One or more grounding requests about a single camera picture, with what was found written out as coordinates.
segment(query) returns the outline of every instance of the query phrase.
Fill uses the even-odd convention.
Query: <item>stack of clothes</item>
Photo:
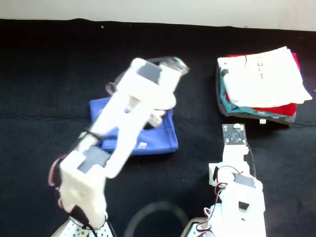
[[[217,102],[226,117],[291,125],[297,104],[312,99],[303,86],[297,55],[287,47],[217,61]]]

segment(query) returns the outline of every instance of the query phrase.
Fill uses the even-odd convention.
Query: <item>teal fabric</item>
[[[220,77],[221,100],[223,102],[223,105],[227,113],[249,113],[249,114],[263,116],[263,117],[275,117],[275,118],[287,117],[286,115],[273,114],[269,112],[260,112],[250,107],[238,107],[237,105],[234,105],[230,101],[227,101],[224,80],[221,74],[219,74],[219,77]]]

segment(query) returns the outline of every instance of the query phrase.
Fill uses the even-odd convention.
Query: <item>robotic arm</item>
[[[204,208],[206,221],[191,223],[182,236],[265,237],[263,185],[256,178],[255,168],[251,175],[244,161],[249,152],[245,126],[223,124],[222,128],[223,161],[208,165],[209,184],[215,187],[215,204]]]
[[[121,171],[144,126],[147,123],[159,126],[161,117],[176,104],[173,92],[189,68],[178,58],[160,61],[155,65],[134,59],[95,123],[81,134],[75,149],[52,166],[51,186],[55,186],[52,181],[55,168],[60,170],[61,185],[56,189],[61,208],[84,226],[98,229],[104,225],[106,179],[116,177]],[[117,147],[109,154],[96,145],[115,128],[118,128]]]

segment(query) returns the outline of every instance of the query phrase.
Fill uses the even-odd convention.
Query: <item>white wall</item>
[[[1,0],[0,18],[316,31],[316,0]]]

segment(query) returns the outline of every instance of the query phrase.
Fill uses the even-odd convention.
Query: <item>black fabric background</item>
[[[221,161],[221,124],[245,122],[264,184],[269,237],[315,236],[316,101],[298,108],[287,128],[224,118],[215,100],[216,58],[288,46],[298,53],[307,90],[315,97],[316,33],[114,22],[0,20],[0,225],[4,236],[50,236],[66,220],[47,185],[53,161],[89,124],[88,101],[135,57],[175,55],[191,72],[175,94],[179,150],[132,157],[106,198],[119,237],[143,206],[166,200],[189,218],[214,202],[209,162]],[[144,220],[135,236],[176,237],[168,212]]]

